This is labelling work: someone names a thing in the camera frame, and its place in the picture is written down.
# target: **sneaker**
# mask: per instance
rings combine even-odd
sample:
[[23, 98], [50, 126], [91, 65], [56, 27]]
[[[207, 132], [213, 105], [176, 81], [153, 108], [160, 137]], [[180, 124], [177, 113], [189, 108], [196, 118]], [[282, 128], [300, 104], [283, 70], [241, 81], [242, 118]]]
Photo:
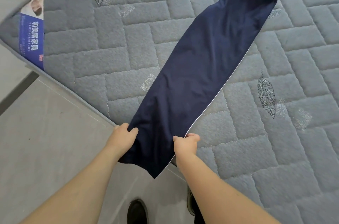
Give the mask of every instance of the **sneaker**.
[[193, 197], [192, 191], [188, 188], [188, 193], [187, 193], [187, 209], [189, 210], [189, 213], [195, 216], [194, 210], [193, 210], [193, 204], [196, 203], [195, 199]]
[[148, 224], [147, 208], [141, 199], [130, 203], [127, 211], [127, 224]]

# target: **gray quilted mattress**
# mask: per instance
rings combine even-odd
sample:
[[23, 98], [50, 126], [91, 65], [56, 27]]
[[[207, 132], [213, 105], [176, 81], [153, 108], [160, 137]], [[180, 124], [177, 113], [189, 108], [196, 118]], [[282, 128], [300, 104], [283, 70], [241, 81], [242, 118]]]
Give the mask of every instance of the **gray quilted mattress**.
[[[45, 72], [129, 122], [195, 16], [217, 0], [45, 0]], [[279, 0], [190, 132], [198, 156], [283, 223], [339, 222], [339, 0]], [[19, 16], [0, 37], [18, 51]]]

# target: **gray floor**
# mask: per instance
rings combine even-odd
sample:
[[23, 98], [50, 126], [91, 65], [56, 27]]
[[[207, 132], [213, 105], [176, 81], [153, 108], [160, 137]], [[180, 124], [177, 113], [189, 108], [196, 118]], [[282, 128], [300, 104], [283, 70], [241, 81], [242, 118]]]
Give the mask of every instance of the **gray floor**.
[[[0, 116], [0, 219], [23, 219], [80, 171], [104, 146], [112, 127], [63, 89], [38, 78]], [[99, 223], [126, 223], [141, 197], [150, 223], [193, 223], [187, 185], [169, 166], [155, 180], [134, 165], [113, 171]]]

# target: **quilted stitching pattern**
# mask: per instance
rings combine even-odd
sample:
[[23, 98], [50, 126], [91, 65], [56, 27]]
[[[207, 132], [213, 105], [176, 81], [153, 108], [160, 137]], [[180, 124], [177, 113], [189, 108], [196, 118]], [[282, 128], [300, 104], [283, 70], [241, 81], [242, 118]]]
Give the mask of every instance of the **quilted stitching pattern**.
[[[217, 0], [45, 0], [45, 69], [116, 123], [129, 122], [195, 16]], [[279, 0], [190, 132], [198, 156], [283, 223], [337, 223], [339, 0]], [[14, 49], [18, 16], [1, 37]], [[272, 83], [273, 119], [257, 82]]]

